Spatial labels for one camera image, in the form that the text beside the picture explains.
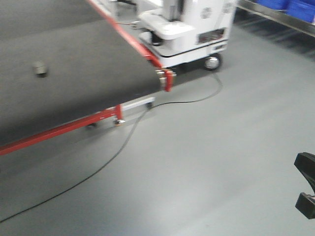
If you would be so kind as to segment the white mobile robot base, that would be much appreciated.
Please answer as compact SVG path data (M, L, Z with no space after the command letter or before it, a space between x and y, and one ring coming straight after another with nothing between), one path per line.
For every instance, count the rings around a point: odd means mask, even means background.
M235 0L164 0L139 14L144 45L167 68L203 60L216 71L222 64L235 16Z

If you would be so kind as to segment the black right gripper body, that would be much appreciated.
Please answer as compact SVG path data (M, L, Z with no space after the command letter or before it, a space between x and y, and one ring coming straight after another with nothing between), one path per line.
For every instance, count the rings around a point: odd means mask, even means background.
M315 155L308 152L298 153L294 165L315 191ZM308 219L314 219L315 195L300 193L295 207Z

